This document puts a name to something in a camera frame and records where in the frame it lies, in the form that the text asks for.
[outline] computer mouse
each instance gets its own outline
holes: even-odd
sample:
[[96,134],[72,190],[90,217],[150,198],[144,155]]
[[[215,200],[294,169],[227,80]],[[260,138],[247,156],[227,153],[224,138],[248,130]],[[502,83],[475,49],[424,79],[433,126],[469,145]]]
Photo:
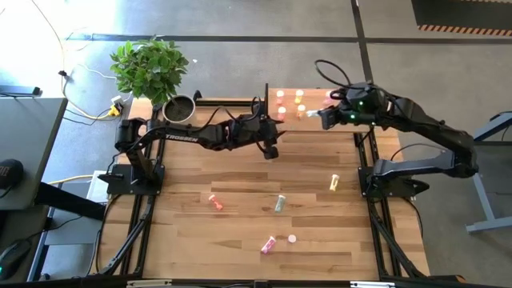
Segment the computer mouse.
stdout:
[[16,159],[0,162],[0,189],[14,187],[23,180],[23,164]]
[[0,254],[0,280],[9,279],[18,271],[19,266],[30,251],[30,241],[18,240],[5,248]]

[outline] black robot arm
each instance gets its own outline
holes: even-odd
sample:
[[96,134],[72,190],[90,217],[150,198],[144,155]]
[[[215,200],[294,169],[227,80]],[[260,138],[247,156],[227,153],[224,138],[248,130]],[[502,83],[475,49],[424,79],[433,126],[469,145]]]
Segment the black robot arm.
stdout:
[[432,173],[468,178],[478,171],[473,138],[465,131],[430,117],[416,102],[366,82],[333,91],[331,97],[340,100],[339,104],[318,112],[325,130],[349,123],[380,126],[384,130],[393,127],[418,133],[448,149],[431,159],[405,162],[379,159],[374,165],[374,180]]
[[[265,158],[272,159],[278,156],[278,151],[273,145],[283,133],[277,130],[277,124],[280,123],[282,122],[265,116],[248,114],[203,127],[134,118],[122,121],[115,147],[119,152],[130,153],[145,148],[154,140],[166,139],[197,143],[205,149],[220,151],[233,150],[250,144],[260,146],[259,143],[263,142],[262,152]],[[138,130],[143,125],[146,125],[147,132],[140,136]]]

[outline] green leaves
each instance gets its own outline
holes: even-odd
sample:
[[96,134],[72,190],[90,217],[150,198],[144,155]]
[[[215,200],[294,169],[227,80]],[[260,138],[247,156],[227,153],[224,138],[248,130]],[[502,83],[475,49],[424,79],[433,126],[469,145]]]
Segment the green leaves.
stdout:
[[133,49],[133,46],[131,45],[130,41],[128,41],[126,44],[125,44],[125,51],[126,51],[126,54],[130,55],[131,52],[132,52],[132,49]]
[[176,95],[176,86],[186,74],[188,61],[176,50],[174,42],[141,40],[118,47],[110,55],[114,64],[118,90],[133,92],[136,98],[145,95],[153,104],[164,103]]

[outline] plant pot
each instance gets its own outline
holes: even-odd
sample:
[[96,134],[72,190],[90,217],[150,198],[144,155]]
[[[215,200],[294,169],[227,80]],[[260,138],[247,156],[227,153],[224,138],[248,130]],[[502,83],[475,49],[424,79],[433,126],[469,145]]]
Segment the plant pot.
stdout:
[[195,100],[185,95],[174,96],[162,108],[163,117],[172,123],[187,121],[195,112]]

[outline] concrete floor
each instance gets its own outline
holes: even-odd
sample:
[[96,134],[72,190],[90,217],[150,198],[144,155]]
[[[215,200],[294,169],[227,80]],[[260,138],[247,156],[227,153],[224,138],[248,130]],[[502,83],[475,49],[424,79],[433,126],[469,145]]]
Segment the concrete floor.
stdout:
[[[79,33],[355,36],[350,0],[148,0],[50,1],[41,8],[65,38]],[[412,7],[404,0],[359,0],[367,37],[480,38],[416,29]],[[9,39],[0,53],[0,81],[37,85],[45,97],[60,95],[62,59],[58,43],[30,2],[6,2],[0,35]],[[110,74],[108,54],[120,42],[65,44],[66,69],[73,81],[66,92],[90,114],[107,108],[117,95],[113,80],[92,74],[78,63]],[[363,80],[357,44],[180,42],[191,63],[180,92],[200,89],[206,97],[262,95],[265,82],[275,87],[331,87],[314,71],[313,61],[340,64],[352,81]],[[388,91],[418,102],[433,117],[471,134],[499,111],[512,110],[508,81],[512,74],[510,46],[369,45],[374,80]],[[114,153],[116,122],[80,126],[64,121],[58,133],[45,181],[104,170]],[[426,142],[401,134],[403,145]],[[412,148],[406,158],[432,156],[428,148]],[[445,176],[421,177],[431,184],[418,197],[425,228],[424,243],[432,274],[461,274],[469,282],[510,286],[512,229],[468,235],[465,224],[483,220],[471,181]],[[498,200],[512,215],[512,197]],[[83,275],[90,247],[52,247],[44,272],[53,278]]]

